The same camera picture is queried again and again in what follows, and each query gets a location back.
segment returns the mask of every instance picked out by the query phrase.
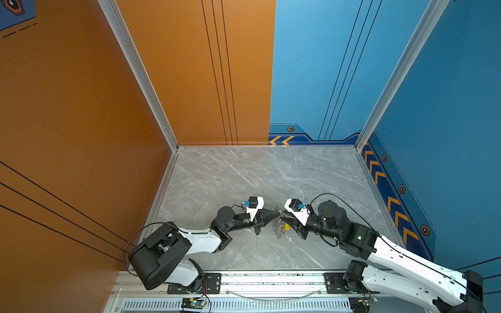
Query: orange wall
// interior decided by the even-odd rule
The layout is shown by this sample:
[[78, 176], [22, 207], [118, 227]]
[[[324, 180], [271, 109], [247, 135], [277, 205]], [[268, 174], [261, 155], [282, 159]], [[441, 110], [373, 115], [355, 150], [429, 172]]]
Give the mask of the orange wall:
[[179, 144], [268, 143], [275, 1], [117, 3]]
[[[0, 161], [129, 239], [144, 224], [168, 145], [98, 2], [43, 0], [36, 9], [35, 19], [0, 32]], [[124, 247], [1, 164], [0, 182]], [[123, 257], [1, 185], [0, 204]], [[1, 207], [0, 250], [5, 312], [101, 312], [123, 268]]]

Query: metal mounting plate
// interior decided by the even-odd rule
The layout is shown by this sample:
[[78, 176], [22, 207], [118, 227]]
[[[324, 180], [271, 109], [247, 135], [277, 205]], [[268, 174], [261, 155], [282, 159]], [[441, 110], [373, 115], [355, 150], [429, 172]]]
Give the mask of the metal mounting plate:
[[327, 293], [350, 293], [346, 290], [344, 273], [324, 273], [325, 288]]
[[[203, 281], [207, 282], [207, 294], [218, 294], [221, 287], [221, 273], [205, 273]], [[178, 283], [170, 283], [168, 294], [192, 294]]]

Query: gray marble floor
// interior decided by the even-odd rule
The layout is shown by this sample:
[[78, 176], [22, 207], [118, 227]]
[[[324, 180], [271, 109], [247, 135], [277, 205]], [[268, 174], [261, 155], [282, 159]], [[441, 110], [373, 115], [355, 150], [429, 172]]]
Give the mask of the gray marble floor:
[[[355, 150], [347, 146], [181, 148], [156, 221], [205, 229], [221, 207], [241, 204], [249, 196], [262, 196], [265, 208], [273, 210], [289, 198], [309, 203], [324, 192], [339, 195], [393, 239]], [[314, 210], [328, 199], [317, 199]], [[346, 208], [351, 220], [363, 223], [342, 202], [333, 200]], [[271, 223], [259, 236], [251, 229], [230, 235], [233, 241], [225, 250], [193, 258], [206, 270], [345, 269], [353, 259], [313, 234], [302, 240], [290, 230], [278, 239]]]

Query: black line stripe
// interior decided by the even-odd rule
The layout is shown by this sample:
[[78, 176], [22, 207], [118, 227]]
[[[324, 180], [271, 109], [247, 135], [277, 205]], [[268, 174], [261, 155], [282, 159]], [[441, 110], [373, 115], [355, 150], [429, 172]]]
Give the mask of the black line stripe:
[[7, 34], [7, 35], [5, 35], [5, 36], [2, 36], [2, 38], [8, 37], [8, 36], [13, 35], [13, 34], [15, 34], [15, 33], [16, 33], [16, 32], [13, 32], [13, 33]]
[[336, 118], [336, 122], [334, 123], [334, 126], [332, 127], [331, 135], [329, 136], [329, 140], [332, 137], [332, 133], [334, 132], [334, 128], [336, 128], [336, 124], [338, 123], [339, 115], [341, 114], [341, 110], [343, 109], [344, 102], [346, 100], [346, 96], [348, 95], [348, 92], [350, 91], [351, 87], [351, 82], [353, 81], [353, 78], [355, 77], [355, 73], [357, 72], [358, 64], [360, 63], [360, 59], [362, 58], [362, 54], [364, 53], [365, 50], [365, 45], [367, 44], [367, 41], [369, 40], [369, 36], [371, 35], [372, 27], [374, 26], [374, 22], [376, 21], [377, 14], [379, 13], [379, 8], [381, 7], [381, 4], [383, 3], [383, 0], [379, 3], [379, 7], [377, 8], [376, 11], [376, 16], [374, 16], [374, 20], [372, 21], [371, 28], [369, 29], [369, 34], [367, 34], [367, 38], [365, 39], [364, 47], [362, 48], [362, 52], [360, 53], [360, 57], [358, 58], [357, 61], [357, 66], [355, 67], [355, 70], [353, 71], [353, 76], [351, 77], [350, 84], [348, 85], [348, 89], [346, 90], [345, 97], [343, 98], [343, 102], [341, 103], [341, 107], [339, 108], [338, 112], [338, 117]]
[[343, 68], [344, 59], [346, 57], [346, 53], [348, 52], [348, 47], [350, 46], [351, 36], [353, 35], [353, 31], [355, 30], [355, 25], [357, 24], [357, 20], [358, 20], [358, 14], [360, 14], [360, 9], [362, 8], [363, 2], [364, 2], [364, 0], [362, 0], [360, 2], [360, 6], [358, 7], [357, 17], [355, 18], [355, 22], [353, 23], [353, 28], [351, 29], [350, 39], [348, 39], [348, 44], [346, 45], [345, 54], [343, 56], [343, 60], [341, 61], [341, 66], [339, 67], [339, 72], [338, 72], [338, 76], [336, 78], [336, 83], [334, 84], [334, 88], [332, 89], [331, 99], [329, 100], [329, 105], [327, 106], [327, 110], [325, 111], [324, 121], [322, 122], [322, 127], [320, 128], [320, 133], [318, 134], [318, 140], [320, 140], [320, 136], [322, 135], [322, 130], [324, 128], [325, 120], [327, 119], [327, 113], [329, 112], [329, 108], [331, 107], [332, 97], [334, 96], [334, 91], [336, 90], [336, 85], [338, 84], [339, 75], [341, 74], [341, 69]]
[[458, 268], [456, 270], [465, 269], [467, 267], [472, 267], [472, 266], [477, 266], [477, 265], [484, 264], [484, 263], [491, 262], [491, 261], [496, 261], [496, 260], [498, 260], [500, 258], [501, 258], [501, 256], [498, 256], [498, 257], [492, 258], [490, 260], [486, 260], [486, 261], [483, 261], [483, 262], [479, 262], [479, 263], [475, 263], [475, 264], [472, 264], [472, 265], [468, 265], [468, 266], [465, 266], [465, 267], [462, 267], [462, 268]]
[[501, 290], [498, 290], [498, 291], [491, 291], [491, 292], [485, 292], [484, 294], [493, 294], [493, 293], [500, 293]]
[[68, 235], [63, 234], [63, 233], [62, 233], [62, 232], [60, 232], [60, 231], [57, 231], [57, 230], [55, 230], [55, 229], [53, 229], [53, 228], [50, 228], [50, 227], [48, 227], [48, 226], [46, 226], [46, 225], [43, 225], [42, 223], [37, 222], [37, 221], [35, 221], [34, 219], [29, 218], [29, 217], [27, 217], [27, 216], [25, 216], [25, 215], [22, 215], [21, 213], [18, 213], [18, 212], [16, 212], [16, 211], [12, 210], [12, 209], [9, 209], [8, 207], [6, 207], [6, 206], [4, 206], [4, 205], [1, 205], [1, 204], [0, 204], [0, 207], [2, 207], [2, 208], [4, 208], [5, 210], [8, 210], [8, 211], [10, 211], [10, 212], [12, 212], [12, 213], [14, 213], [14, 214], [17, 214], [17, 215], [19, 215], [19, 216], [22, 216], [22, 217], [24, 217], [25, 219], [28, 219], [28, 220], [30, 220], [30, 221], [32, 221], [32, 222], [34, 222], [34, 223], [36, 223], [36, 224], [38, 224], [38, 225], [40, 225], [40, 226], [43, 226], [43, 227], [45, 227], [45, 228], [47, 228], [47, 229], [50, 229], [50, 230], [52, 230], [52, 231], [54, 231], [54, 232], [56, 232], [56, 233], [58, 233], [58, 234], [60, 234], [60, 235], [63, 235], [63, 236], [64, 236], [64, 237], [66, 237], [66, 238], [69, 238], [69, 239], [71, 239], [71, 240], [73, 240], [73, 241], [76, 241], [76, 242], [78, 242], [78, 243], [81, 243], [81, 244], [83, 244], [83, 245], [84, 245], [84, 246], [86, 246], [86, 247], [89, 247], [89, 248], [91, 248], [91, 249], [93, 249], [93, 250], [96, 250], [97, 252], [100, 252], [100, 253], [102, 253], [102, 254], [104, 254], [104, 255], [107, 255], [107, 256], [109, 256], [109, 257], [111, 257], [111, 258], [113, 258], [113, 259], [115, 259], [115, 260], [117, 260], [117, 261], [119, 261], [119, 262], [122, 262], [121, 260], [119, 260], [119, 259], [115, 258], [114, 256], [111, 256], [111, 255], [109, 255], [109, 254], [107, 254], [107, 253], [105, 253], [105, 252], [103, 252], [103, 251], [101, 251], [101, 250], [98, 250], [98, 249], [96, 249], [96, 248], [94, 248], [94, 247], [89, 246], [88, 244], [85, 244], [85, 243], [83, 243], [83, 242], [81, 242], [81, 241], [79, 241], [79, 240], [76, 240], [76, 239], [74, 239], [74, 238], [72, 238], [72, 237], [69, 237]]
[[221, 0], [221, 12], [222, 12], [222, 24], [224, 26], [224, 41], [226, 42], [226, 56], [228, 57], [229, 87], [231, 88], [231, 104], [233, 105], [233, 119], [235, 121], [236, 144], [238, 144], [238, 130], [236, 128], [235, 100], [233, 98], [233, 84], [231, 82], [231, 70], [229, 67], [228, 39], [226, 38], [226, 24], [224, 22], [224, 10], [222, 7], [222, 0]]
[[27, 19], [27, 20], [25, 20], [25, 21], [21, 21], [21, 22], [19, 22], [19, 23], [15, 23], [15, 24], [9, 25], [9, 26], [7, 26], [7, 27], [4, 27], [4, 28], [2, 28], [0, 31], [6, 30], [7, 28], [10, 28], [10, 27], [12, 27], [12, 26], [19, 25], [19, 24], [21, 24], [21, 23], [27, 22], [27, 21], [32, 20], [32, 19], [34, 19], [34, 18], [36, 18], [36, 16], [34, 16], [34, 17], [32, 17], [32, 18], [29, 18], [29, 19]]
[[[360, 133], [353, 133], [352, 135], [346, 137], [345, 139], [342, 139], [342, 140], [313, 140], [310, 135], [308, 135], [307, 133], [292, 133], [293, 135], [306, 135], [308, 137], [308, 139], [310, 139], [311, 141], [313, 142], [323, 142], [323, 141], [326, 141], [326, 142], [333, 142], [333, 141], [346, 141], [348, 139], [350, 139], [351, 137], [355, 136], [355, 135], [360, 135]], [[286, 136], [290, 136], [291, 133], [270, 133], [270, 135], [282, 135], [284, 137]]]
[[494, 278], [494, 277], [499, 277], [499, 276], [501, 276], [501, 274], [484, 277], [483, 279], [489, 279], [489, 278]]
[[21, 174], [20, 172], [16, 171], [15, 169], [11, 168], [10, 166], [8, 166], [7, 164], [3, 163], [2, 161], [0, 161], [0, 164], [2, 164], [3, 166], [7, 167], [8, 169], [10, 169], [12, 172], [16, 173], [17, 175], [21, 176], [22, 178], [24, 178], [25, 180], [29, 181], [30, 183], [34, 184], [35, 186], [37, 186], [38, 188], [40, 188], [41, 190], [45, 191], [46, 193], [48, 193], [49, 195], [53, 196], [54, 198], [58, 199], [59, 201], [61, 201], [62, 203], [64, 203], [65, 205], [69, 206], [70, 208], [74, 209], [75, 211], [77, 211], [78, 213], [80, 213], [81, 215], [85, 216], [86, 218], [88, 218], [89, 220], [93, 221], [94, 223], [98, 224], [99, 226], [101, 226], [102, 228], [104, 228], [105, 230], [109, 231], [110, 233], [114, 234], [115, 236], [117, 236], [118, 238], [122, 239], [123, 241], [127, 242], [125, 239], [123, 239], [122, 237], [120, 237], [119, 235], [115, 234], [114, 232], [110, 231], [109, 229], [107, 229], [106, 227], [104, 227], [103, 225], [101, 225], [100, 223], [96, 222], [95, 220], [91, 219], [90, 217], [88, 217], [87, 215], [85, 215], [84, 213], [82, 213], [81, 211], [77, 210], [75, 207], [71, 206], [69, 203], [63, 201], [61, 198], [59, 198], [58, 196], [56, 196], [55, 194], [49, 192], [47, 189], [45, 189], [44, 187], [40, 186], [39, 184], [35, 183], [34, 181], [32, 181], [31, 179], [27, 178], [26, 176], [24, 176], [23, 174]]
[[369, 9], [367, 10], [367, 14], [365, 15], [365, 20], [364, 20], [364, 23], [362, 24], [362, 29], [360, 30], [360, 35], [358, 35], [357, 44], [355, 45], [355, 48], [353, 49], [353, 54], [351, 55], [350, 64], [348, 65], [348, 69], [346, 70], [346, 75], [345, 75], [345, 78], [343, 80], [343, 84], [341, 85], [341, 89], [339, 90], [339, 95], [338, 95], [338, 99], [336, 100], [336, 105], [334, 106], [334, 110], [332, 111], [331, 119], [329, 120], [329, 125], [327, 125], [327, 130], [325, 131], [324, 140], [327, 137], [327, 132], [329, 131], [329, 127], [331, 126], [332, 118], [334, 117], [334, 112], [336, 112], [336, 107], [338, 106], [339, 98], [341, 97], [341, 92], [343, 92], [344, 83], [346, 82], [346, 78], [348, 77], [348, 73], [350, 72], [351, 63], [353, 61], [353, 58], [355, 57], [355, 52], [357, 51], [358, 42], [360, 41], [360, 37], [362, 37], [362, 33], [364, 32], [365, 22], [367, 21], [367, 17], [369, 16], [369, 12], [371, 11], [372, 2], [374, 2], [374, 0], [371, 0], [371, 4], [369, 6]]
[[228, 114], [229, 136], [231, 138], [231, 144], [233, 144], [233, 133], [231, 132], [231, 122], [229, 121], [228, 97], [226, 96], [226, 84], [224, 83], [224, 72], [222, 71], [221, 49], [219, 48], [219, 36], [217, 35], [216, 14], [214, 12], [214, 1], [210, 0], [210, 3], [212, 3], [212, 15], [214, 15], [214, 27], [216, 28], [217, 51], [219, 52], [219, 64], [221, 65], [222, 86], [224, 88], [224, 99], [226, 100], [226, 113]]
[[214, 67], [214, 59], [212, 58], [212, 49], [210, 48], [209, 29], [207, 28], [207, 19], [205, 18], [205, 10], [203, 8], [203, 0], [200, 0], [200, 3], [202, 4], [203, 20], [205, 21], [205, 30], [207, 31], [207, 41], [209, 42], [210, 59], [212, 61], [212, 70], [214, 71], [214, 80], [216, 82], [217, 99], [219, 100], [219, 109], [221, 110], [222, 130], [224, 131], [224, 140], [226, 141], [226, 144], [228, 144], [228, 140], [226, 138], [226, 129], [224, 127], [224, 118], [222, 117], [221, 99], [219, 98], [219, 89], [217, 88], [216, 69]]
[[[383, 171], [385, 172], [385, 174], [386, 174], [386, 178], [388, 178], [388, 180], [390, 181], [391, 186], [393, 186], [393, 189], [398, 190], [397, 185], [393, 182], [393, 180], [391, 179], [391, 176], [388, 174], [388, 170], [387, 170], [387, 169], [386, 169], [386, 167], [384, 166], [384, 163], [383, 163], [383, 162], [381, 162], [381, 157], [377, 154], [376, 149], [374, 149], [374, 146], [372, 145], [372, 143], [371, 143], [370, 141], [367, 141], [367, 143], [369, 144], [369, 148], [371, 149], [371, 151], [374, 153], [374, 157], [376, 158], [376, 160], [377, 160], [377, 161], [379, 161], [379, 166], [381, 166], [381, 168], [382, 168], [382, 169], [383, 169]], [[407, 217], [410, 217], [410, 221], [409, 221], [409, 223], [412, 221], [412, 223], [411, 223], [411, 224], [415, 227], [415, 229], [416, 229], [416, 230], [417, 230], [417, 229], [419, 229], [419, 228], [417, 227], [416, 222], [414, 221], [414, 218], [413, 218], [413, 217], [412, 217], [412, 215], [409, 213], [409, 210], [407, 209], [407, 206], [405, 205], [405, 202], [404, 202], [403, 200], [402, 200], [402, 204], [401, 204], [401, 206], [402, 206], [402, 208], [404, 208], [404, 212], [407, 212], [407, 213], [408, 213]], [[430, 261], [432, 261], [432, 262], [433, 262], [433, 260], [434, 260], [433, 253], [431, 253], [431, 250], [430, 250], [430, 248], [428, 247], [428, 244], [426, 244], [426, 241], [424, 240], [423, 235], [422, 235], [422, 234], [421, 234], [421, 232], [419, 232], [419, 231], [417, 232], [417, 235], [419, 236], [419, 238], [421, 238], [421, 240], [420, 240], [420, 241], [423, 243], [424, 247], [426, 248], [426, 251], [428, 251], [428, 254], [430, 255], [430, 258], [431, 258], [431, 260], [430, 260]]]
[[73, 225], [77, 226], [78, 228], [83, 229], [84, 231], [88, 232], [89, 234], [94, 235], [94, 236], [98, 237], [98, 238], [99, 238], [99, 239], [101, 239], [101, 240], [104, 240], [105, 242], [109, 243], [110, 245], [112, 245], [112, 246], [114, 246], [114, 247], [116, 247], [116, 248], [119, 248], [121, 251], [124, 251], [124, 249], [120, 248], [119, 246], [112, 244], [111, 242], [109, 242], [109, 241], [107, 241], [106, 239], [104, 239], [104, 238], [102, 238], [102, 237], [100, 237], [100, 236], [98, 236], [98, 235], [94, 234], [93, 232], [91, 232], [91, 231], [89, 231], [89, 230], [87, 230], [87, 229], [83, 228], [82, 226], [78, 225], [77, 223], [74, 223], [74, 222], [70, 221], [69, 219], [65, 218], [64, 216], [62, 216], [62, 215], [60, 215], [60, 214], [58, 214], [58, 213], [54, 212], [53, 210], [51, 210], [51, 209], [47, 208], [46, 206], [41, 205], [40, 203], [36, 202], [35, 200], [33, 200], [33, 199], [29, 198], [29, 197], [28, 197], [28, 196], [26, 196], [26, 195], [23, 195], [23, 194], [22, 194], [22, 193], [20, 193], [19, 191], [17, 191], [17, 190], [15, 190], [15, 189], [13, 189], [13, 188], [11, 188], [11, 187], [9, 187], [9, 186], [5, 185], [4, 183], [0, 182], [0, 185], [2, 185], [3, 187], [5, 187], [5, 188], [7, 188], [7, 189], [9, 189], [9, 190], [11, 190], [11, 191], [13, 191], [13, 192], [17, 193], [17, 194], [18, 194], [18, 195], [20, 195], [21, 197], [23, 197], [23, 198], [25, 198], [25, 199], [28, 199], [29, 201], [31, 201], [31, 202], [33, 202], [34, 204], [36, 204], [36, 205], [38, 205], [38, 206], [40, 206], [40, 207], [44, 208], [45, 210], [47, 210], [47, 211], [51, 212], [52, 214], [55, 214], [55, 215], [59, 216], [60, 218], [62, 218], [62, 219], [64, 219], [64, 220], [66, 220], [66, 221], [68, 221], [68, 222], [72, 223]]

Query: yellow chevron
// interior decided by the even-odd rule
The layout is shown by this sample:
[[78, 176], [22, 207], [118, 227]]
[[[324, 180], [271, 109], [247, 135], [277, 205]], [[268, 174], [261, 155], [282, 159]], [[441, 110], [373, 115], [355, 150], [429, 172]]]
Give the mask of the yellow chevron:
[[397, 199], [394, 199], [394, 198], [392, 198], [392, 197], [388, 197], [388, 211], [390, 211], [390, 212], [391, 212], [391, 203], [392, 203], [392, 202], [393, 202], [393, 203], [396, 203], [396, 204], [398, 204], [398, 205], [401, 205], [401, 204], [400, 204], [400, 201], [398, 201]]
[[284, 145], [288, 145], [288, 143], [287, 143], [287, 142], [288, 142], [289, 140], [291, 140], [292, 138], [294, 138], [294, 136], [291, 136], [291, 137], [287, 138], [286, 140], [282, 141], [282, 143], [283, 143]]
[[370, 161], [369, 164], [371, 165], [369, 170], [370, 170], [370, 172], [372, 174], [372, 165], [379, 165], [379, 163], [376, 162], [376, 161]]
[[379, 176], [386, 177], [386, 175], [385, 175], [384, 173], [381, 173], [381, 172], [376, 171], [376, 177], [374, 178], [374, 180], [376, 181], [376, 185], [377, 185], [377, 178], [378, 178]]
[[416, 238], [416, 240], [419, 240], [417, 235], [413, 233], [412, 231], [408, 230], [407, 228], [404, 227], [404, 243], [407, 245], [407, 235], [411, 235], [412, 237]]
[[407, 216], [403, 215], [402, 213], [400, 213], [398, 211], [395, 211], [395, 225], [397, 225], [397, 228], [398, 228], [398, 218], [399, 217], [405, 219], [406, 221], [409, 221], [409, 219], [407, 218]]
[[272, 145], [276, 145], [275, 140], [279, 139], [280, 137], [281, 137], [281, 136], [276, 136], [276, 137], [275, 137], [275, 139], [273, 139], [272, 141], [270, 141], [270, 143], [271, 143]]
[[369, 150], [365, 151], [365, 163], [367, 163], [367, 155], [368, 154], [374, 154], [374, 152], [369, 151]]

